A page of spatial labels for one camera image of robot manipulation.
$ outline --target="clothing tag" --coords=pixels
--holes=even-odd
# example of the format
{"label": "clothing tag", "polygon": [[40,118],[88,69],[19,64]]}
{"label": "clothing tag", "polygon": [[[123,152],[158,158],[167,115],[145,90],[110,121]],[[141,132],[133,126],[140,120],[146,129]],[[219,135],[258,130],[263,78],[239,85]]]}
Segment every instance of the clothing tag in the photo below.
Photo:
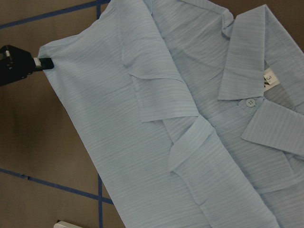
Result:
{"label": "clothing tag", "polygon": [[274,72],[268,68],[264,72],[264,92],[280,84]]}

